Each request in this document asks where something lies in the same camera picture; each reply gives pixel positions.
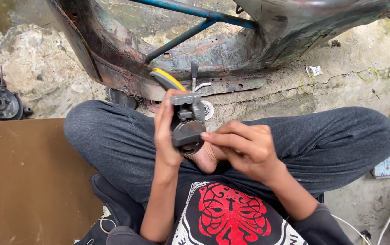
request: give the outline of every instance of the yellow pliers handle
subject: yellow pliers handle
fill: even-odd
[[[186,89],[179,81],[159,68],[154,68],[153,71],[149,73],[149,75],[154,78],[157,83],[160,84],[160,86],[162,86],[162,88],[166,91],[172,88],[186,91]]]

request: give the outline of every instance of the brown cardboard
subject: brown cardboard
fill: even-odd
[[[0,122],[0,245],[69,245],[102,214],[63,119]]]

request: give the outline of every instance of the bare foot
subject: bare foot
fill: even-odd
[[[211,174],[216,169],[219,161],[226,160],[225,154],[209,142],[204,142],[201,150],[192,156],[186,156],[194,161],[198,168],[206,174]]]

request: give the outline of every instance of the red graphic print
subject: red graphic print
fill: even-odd
[[[199,189],[198,204],[202,212],[198,221],[200,232],[216,236],[219,245],[247,245],[258,236],[271,233],[269,221],[263,216],[266,207],[260,198],[248,196],[219,183]]]

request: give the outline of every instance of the gray sweatpants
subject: gray sweatpants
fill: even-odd
[[[363,107],[244,123],[271,128],[278,158],[315,196],[351,183],[390,156],[390,120]],[[85,101],[67,115],[65,136],[111,184],[146,206],[156,154],[153,118],[120,105]],[[223,175],[249,192],[273,195],[268,187],[234,169]],[[205,176],[184,159],[177,188]]]

